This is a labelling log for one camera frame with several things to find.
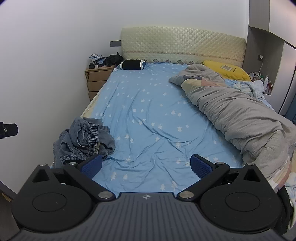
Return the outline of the blue denim jeans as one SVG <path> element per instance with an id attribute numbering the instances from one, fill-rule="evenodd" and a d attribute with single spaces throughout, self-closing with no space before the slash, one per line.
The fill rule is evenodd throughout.
<path id="1" fill-rule="evenodd" d="M 52 168 L 62 168 L 69 162 L 81 163 L 95 154 L 106 159 L 114 151 L 115 139 L 101 119 L 75 118 L 53 143 Z"/>

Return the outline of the dark clothes pile on nightstand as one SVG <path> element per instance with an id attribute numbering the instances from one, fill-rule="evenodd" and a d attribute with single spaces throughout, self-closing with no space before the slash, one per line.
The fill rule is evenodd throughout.
<path id="1" fill-rule="evenodd" d="M 112 65 L 117 66 L 123 61 L 123 57 L 119 55 L 119 53 L 109 55 L 108 57 L 92 54 L 89 59 L 91 60 L 89 63 L 89 69 L 96 69 L 104 66 L 111 67 Z"/>

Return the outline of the cream mattress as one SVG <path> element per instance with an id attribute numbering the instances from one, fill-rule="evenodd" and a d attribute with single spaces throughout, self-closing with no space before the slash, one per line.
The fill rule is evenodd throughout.
<path id="1" fill-rule="evenodd" d="M 81 118 L 90 118 L 91 114 L 93 112 L 93 109 L 96 105 L 96 102 L 99 98 L 100 92 L 97 92 L 97 94 L 95 95 L 95 97 L 91 100 L 90 104 L 88 104 L 88 106 L 86 107 L 86 109 L 83 111 L 83 113 L 81 114 Z"/>

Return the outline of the light blue star bedsheet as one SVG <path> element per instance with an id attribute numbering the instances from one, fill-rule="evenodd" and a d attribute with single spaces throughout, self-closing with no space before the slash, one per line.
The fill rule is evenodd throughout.
<path id="1" fill-rule="evenodd" d="M 93 180 L 114 194 L 179 193 L 199 180 L 190 158 L 243 166 L 238 149 L 169 79 L 186 65 L 146 64 L 143 70 L 114 70 L 100 90 L 90 118 L 101 119 L 115 151 Z"/>

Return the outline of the grey quilt duvet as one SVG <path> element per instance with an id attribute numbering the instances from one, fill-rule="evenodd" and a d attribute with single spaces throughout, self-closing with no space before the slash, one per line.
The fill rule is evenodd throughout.
<path id="1" fill-rule="evenodd" d="M 295 149 L 295 125 L 248 94 L 229 87 L 212 69 L 194 64 L 169 81 L 180 86 L 217 130 L 253 162 L 273 189 L 288 180 Z"/>

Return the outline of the brown wooden nightstand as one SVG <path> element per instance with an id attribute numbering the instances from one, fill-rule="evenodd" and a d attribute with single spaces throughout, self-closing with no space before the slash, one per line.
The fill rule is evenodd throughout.
<path id="1" fill-rule="evenodd" d="M 114 70 L 114 65 L 103 66 L 97 69 L 86 69 L 85 77 L 87 81 L 88 95 L 90 100 L 92 100 L 99 90 L 104 86 L 107 79 Z"/>

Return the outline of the yellow pillow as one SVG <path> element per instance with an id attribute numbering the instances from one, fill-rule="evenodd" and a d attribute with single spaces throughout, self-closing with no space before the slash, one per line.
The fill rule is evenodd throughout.
<path id="1" fill-rule="evenodd" d="M 251 81 L 250 76 L 238 66 L 210 60 L 205 60 L 202 63 L 204 66 L 219 73 L 223 78 L 240 81 Z"/>

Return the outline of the bottles on bedside shelf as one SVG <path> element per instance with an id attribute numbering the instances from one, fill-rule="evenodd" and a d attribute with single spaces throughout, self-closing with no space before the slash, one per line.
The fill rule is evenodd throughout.
<path id="1" fill-rule="evenodd" d="M 250 72 L 248 73 L 252 82 L 260 80 L 263 85 L 263 93 L 271 94 L 273 90 L 273 83 L 269 80 L 268 75 L 263 76 L 261 72 Z"/>

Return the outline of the black rolled bolster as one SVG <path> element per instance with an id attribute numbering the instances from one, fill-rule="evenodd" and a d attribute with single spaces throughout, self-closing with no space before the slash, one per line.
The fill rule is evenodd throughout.
<path id="1" fill-rule="evenodd" d="M 119 64 L 121 70 L 143 70 L 146 65 L 145 60 L 125 60 Z"/>

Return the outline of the cream quilted headboard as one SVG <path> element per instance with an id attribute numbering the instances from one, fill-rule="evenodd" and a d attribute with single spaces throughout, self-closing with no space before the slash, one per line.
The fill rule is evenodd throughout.
<path id="1" fill-rule="evenodd" d="M 246 40 L 208 30 L 184 27 L 131 27 L 121 30 L 125 60 L 196 64 L 205 60 L 241 67 Z"/>

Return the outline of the grey wall socket plate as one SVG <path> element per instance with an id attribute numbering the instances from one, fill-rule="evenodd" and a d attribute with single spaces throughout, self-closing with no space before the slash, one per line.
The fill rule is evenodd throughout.
<path id="1" fill-rule="evenodd" d="M 110 41 L 109 42 L 110 47 L 120 47 L 121 46 L 121 40 L 116 40 L 116 41 Z"/>

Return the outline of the grey wall cabinet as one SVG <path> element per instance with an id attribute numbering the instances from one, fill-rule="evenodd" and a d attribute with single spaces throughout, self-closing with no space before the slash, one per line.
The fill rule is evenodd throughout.
<path id="1" fill-rule="evenodd" d="M 268 75 L 273 109 L 286 115 L 295 96 L 295 4 L 292 1 L 250 1 L 243 69 Z"/>

